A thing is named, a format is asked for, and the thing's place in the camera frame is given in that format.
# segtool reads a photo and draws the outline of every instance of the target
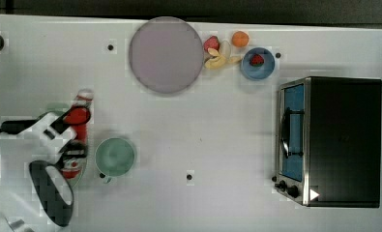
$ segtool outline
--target white table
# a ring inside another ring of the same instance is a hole
[[[382,78],[382,30],[191,23],[202,39],[249,31],[251,46],[281,53],[278,69],[259,82],[237,66],[204,70],[188,91],[161,97],[136,81],[127,60],[143,22],[0,15],[8,40],[0,123],[36,117],[80,88],[96,94],[90,159],[64,231],[382,231],[382,176],[379,209],[304,208],[270,180],[277,87],[309,75]],[[116,49],[106,50],[109,43]],[[112,134],[129,137],[138,157],[125,177],[104,185],[94,150]]]

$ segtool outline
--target plate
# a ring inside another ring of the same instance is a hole
[[[264,63],[260,67],[254,67],[250,64],[253,55],[259,54],[263,57]],[[250,80],[261,80],[267,78],[275,69],[275,57],[272,52],[263,47],[256,47],[248,51],[241,62],[242,74]]]
[[[147,88],[172,94],[188,88],[203,67],[203,45],[196,31],[175,17],[151,19],[132,37],[130,65]]]

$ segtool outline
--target orange fruit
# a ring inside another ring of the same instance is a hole
[[[237,47],[243,47],[248,45],[249,36],[245,32],[238,31],[233,34],[232,44]]]

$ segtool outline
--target blue bowl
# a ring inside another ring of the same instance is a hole
[[[253,55],[259,54],[264,59],[264,64],[260,67],[255,67],[250,64],[250,59]],[[275,69],[275,58],[272,52],[262,47],[256,47],[246,53],[241,63],[242,74],[251,80],[261,80],[272,74]]]

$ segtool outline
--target red object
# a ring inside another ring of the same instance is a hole
[[[85,108],[78,108],[72,110],[70,114],[65,118],[65,122],[69,124],[78,124],[86,121],[89,112]],[[87,125],[71,126],[76,132],[76,140],[86,143],[87,138]]]
[[[250,64],[255,67],[262,66],[265,63],[263,57],[259,54],[255,54],[250,59]]]
[[[78,92],[74,99],[73,107],[85,105],[87,107],[91,106],[91,102],[94,98],[94,93],[90,89],[82,89]],[[65,122],[69,124],[81,124],[82,122],[86,122],[89,117],[90,112],[86,108],[78,108],[74,109],[70,112],[70,114],[65,118]],[[76,140],[81,141],[86,144],[87,141],[87,126],[86,124],[73,126],[71,125],[73,130],[76,132]]]
[[[218,37],[212,36],[209,38],[204,44],[203,44],[203,49],[208,52],[208,48],[213,48],[215,50],[219,50],[220,43],[218,40]]]
[[[76,177],[76,175],[78,175],[78,173],[80,171],[81,170],[68,170],[68,169],[61,170],[65,179],[72,179],[72,178]]]

